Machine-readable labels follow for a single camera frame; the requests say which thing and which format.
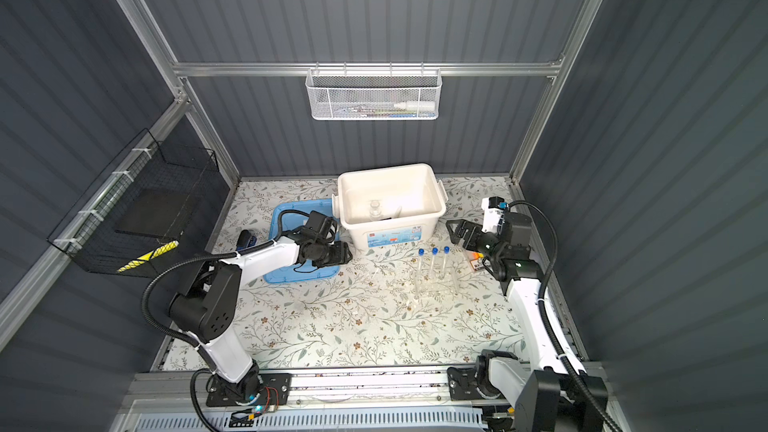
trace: black wire basket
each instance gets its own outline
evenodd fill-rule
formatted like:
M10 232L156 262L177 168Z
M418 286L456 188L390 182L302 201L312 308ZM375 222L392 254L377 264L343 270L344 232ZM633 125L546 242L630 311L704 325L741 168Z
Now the black wire basket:
M109 187L89 202L81 197L48 236L86 272L155 277L204 250L184 231L219 173L215 152L155 140L132 152L138 156L112 172Z

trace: plastic bin handle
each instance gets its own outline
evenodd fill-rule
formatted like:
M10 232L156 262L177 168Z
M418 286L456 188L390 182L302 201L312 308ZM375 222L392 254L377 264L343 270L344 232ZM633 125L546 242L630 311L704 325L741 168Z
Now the plastic bin handle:
M448 194L446 193L446 188L442 184L442 180L437 181L437 185L440 186L440 192L442 192L443 199L447 202L448 201Z

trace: gray wall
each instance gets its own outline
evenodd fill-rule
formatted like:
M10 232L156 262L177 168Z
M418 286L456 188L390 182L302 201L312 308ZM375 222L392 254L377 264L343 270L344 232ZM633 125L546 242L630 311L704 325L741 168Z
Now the gray wall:
M0 0L0 297L45 236L172 96L112 0ZM186 120L170 141L200 146ZM205 244L227 187L188 227ZM139 313L146 279L68 267L0 352L0 430L106 430L162 336ZM162 311L170 290L153 297Z
M146 1L179 61L546 62L582 0ZM508 172L546 79L447 78L418 123L318 122L296 78L191 81L243 176L293 176Z
M312 119L300 78L191 82L243 176L335 176L416 162L509 172L547 79L447 77L437 120L378 122Z
M607 0L524 174L636 432L765 428L767 30L768 0Z
M0 298L173 99L112 0L0 0Z

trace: test tube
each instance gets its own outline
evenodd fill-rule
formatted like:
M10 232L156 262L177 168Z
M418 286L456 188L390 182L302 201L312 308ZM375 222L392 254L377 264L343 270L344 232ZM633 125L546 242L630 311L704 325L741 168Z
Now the test tube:
M418 299L421 295L422 288L421 288L421 282L422 282L422 262L424 262L424 249L420 248L418 250L418 270L416 271L416 274L413 276L413 289L414 289L414 295Z
M435 270L435 260L437 260L437 247L432 248L432 260L429 263L429 275L432 275L432 271Z
M443 280L446 277L446 262L448 261L448 253L451 251L450 247L445 247L443 250L446 254L442 256L442 265L440 266L440 279Z

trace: table surface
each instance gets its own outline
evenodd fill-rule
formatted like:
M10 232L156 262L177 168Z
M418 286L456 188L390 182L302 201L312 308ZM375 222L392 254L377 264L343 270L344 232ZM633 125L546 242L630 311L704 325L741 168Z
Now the table surface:
M458 294L450 274L441 280L422 266L422 296L415 298L413 274L418 249L452 246L445 220L482 222L483 197L509 198L503 177L442 178L447 212L435 235L364 251L332 278L286 284L257 279L240 291L233 327L246 350L262 368L348 367L474 362L484 348L510 350L527 359L518 321L498 283L485 271L475 272L463 251L448 256L456 267ZM234 250L240 230L265 238L276 206L283 202L330 198L335 179L242 182L238 187L214 252ZM175 341L163 370L203 367L200 356Z

